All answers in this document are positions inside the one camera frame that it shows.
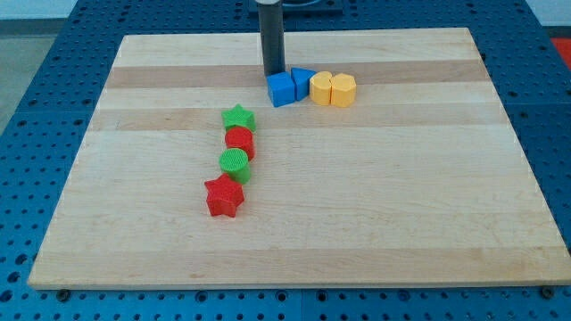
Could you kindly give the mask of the robot arm base mount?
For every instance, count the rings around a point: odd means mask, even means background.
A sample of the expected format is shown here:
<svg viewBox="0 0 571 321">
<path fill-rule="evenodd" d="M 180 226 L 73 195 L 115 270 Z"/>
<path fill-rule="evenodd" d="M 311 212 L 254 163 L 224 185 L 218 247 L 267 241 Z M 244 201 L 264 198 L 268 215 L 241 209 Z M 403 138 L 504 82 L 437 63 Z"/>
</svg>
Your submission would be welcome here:
<svg viewBox="0 0 571 321">
<path fill-rule="evenodd" d="M 312 13 L 341 14 L 343 12 L 343 0 L 246 0 L 245 4 L 251 16 L 258 15 L 263 5 L 281 3 L 282 16 L 304 15 Z"/>
</svg>

